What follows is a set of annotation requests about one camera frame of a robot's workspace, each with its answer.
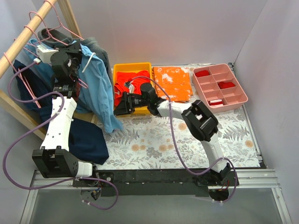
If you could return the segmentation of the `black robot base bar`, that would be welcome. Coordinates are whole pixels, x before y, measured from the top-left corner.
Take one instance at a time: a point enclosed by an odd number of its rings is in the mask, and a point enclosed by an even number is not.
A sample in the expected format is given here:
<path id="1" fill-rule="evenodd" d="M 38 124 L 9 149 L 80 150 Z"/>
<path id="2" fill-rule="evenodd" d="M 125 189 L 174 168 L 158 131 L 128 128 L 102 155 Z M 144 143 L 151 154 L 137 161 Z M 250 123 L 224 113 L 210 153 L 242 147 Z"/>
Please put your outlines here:
<path id="1" fill-rule="evenodd" d="M 185 169 L 95 170 L 93 177 L 114 184 L 120 196 L 209 196 L 209 187 L 239 185 L 233 171 L 223 182 L 207 173 L 194 176 Z"/>

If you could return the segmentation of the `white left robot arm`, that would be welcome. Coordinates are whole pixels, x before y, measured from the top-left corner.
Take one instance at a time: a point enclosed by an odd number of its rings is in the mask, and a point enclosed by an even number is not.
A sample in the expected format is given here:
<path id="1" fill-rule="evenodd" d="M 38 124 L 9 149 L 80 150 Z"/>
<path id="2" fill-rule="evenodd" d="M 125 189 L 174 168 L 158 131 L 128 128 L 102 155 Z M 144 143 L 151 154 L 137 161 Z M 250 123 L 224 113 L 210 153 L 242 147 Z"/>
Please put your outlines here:
<path id="1" fill-rule="evenodd" d="M 81 162 L 69 151 L 70 127 L 80 92 L 78 69 L 82 62 L 79 42 L 47 49 L 38 45 L 36 52 L 44 63 L 51 64 L 52 112 L 45 139 L 32 159 L 44 178 L 82 178 L 90 187 L 99 183 L 99 174 L 89 162 Z"/>

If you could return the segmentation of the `orange bleached denim shorts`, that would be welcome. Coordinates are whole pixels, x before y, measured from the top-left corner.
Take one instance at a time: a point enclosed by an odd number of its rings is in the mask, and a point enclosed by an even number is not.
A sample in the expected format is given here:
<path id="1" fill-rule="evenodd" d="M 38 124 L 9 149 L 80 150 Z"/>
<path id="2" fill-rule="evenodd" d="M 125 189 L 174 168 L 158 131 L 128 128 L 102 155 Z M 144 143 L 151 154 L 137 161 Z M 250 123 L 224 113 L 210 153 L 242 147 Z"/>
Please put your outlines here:
<path id="1" fill-rule="evenodd" d="M 193 92 L 188 67 L 153 67 L 152 75 L 171 101 L 187 102 L 191 99 Z"/>

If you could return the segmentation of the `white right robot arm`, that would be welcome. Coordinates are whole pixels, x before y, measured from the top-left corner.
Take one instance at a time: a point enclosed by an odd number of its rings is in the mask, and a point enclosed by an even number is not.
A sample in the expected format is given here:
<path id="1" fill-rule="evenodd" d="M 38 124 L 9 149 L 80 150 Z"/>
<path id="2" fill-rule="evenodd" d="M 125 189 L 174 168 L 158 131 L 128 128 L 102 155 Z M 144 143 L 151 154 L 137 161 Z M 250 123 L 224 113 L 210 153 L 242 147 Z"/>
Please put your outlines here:
<path id="1" fill-rule="evenodd" d="M 180 119 L 185 122 L 192 136 L 202 144 L 209 167 L 196 173 L 187 168 L 187 172 L 193 176 L 206 178 L 206 183 L 216 185 L 229 184 L 228 175 L 232 165 L 224 157 L 218 140 L 218 120 L 201 100 L 193 103 L 171 102 L 169 98 L 159 97 L 149 83 L 140 87 L 141 93 L 124 92 L 120 103 L 114 109 L 114 114 L 127 115 L 139 107 L 147 107 L 148 111 L 157 117 Z"/>

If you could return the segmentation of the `light blue shorts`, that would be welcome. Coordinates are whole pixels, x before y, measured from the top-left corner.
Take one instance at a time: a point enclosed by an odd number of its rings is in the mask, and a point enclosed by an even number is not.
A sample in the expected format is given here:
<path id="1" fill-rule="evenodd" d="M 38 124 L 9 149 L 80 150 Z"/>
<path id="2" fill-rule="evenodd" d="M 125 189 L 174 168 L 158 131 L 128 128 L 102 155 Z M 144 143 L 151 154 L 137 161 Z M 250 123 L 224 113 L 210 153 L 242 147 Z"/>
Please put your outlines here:
<path id="1" fill-rule="evenodd" d="M 114 88 L 108 77 L 104 62 L 96 56 L 87 46 L 81 44 L 83 51 L 80 64 L 79 79 L 88 85 L 81 88 L 80 92 L 87 94 L 87 99 L 78 100 L 76 112 L 93 112 L 103 123 L 105 131 L 112 133 L 114 130 L 123 129 L 123 124 L 114 115 Z"/>

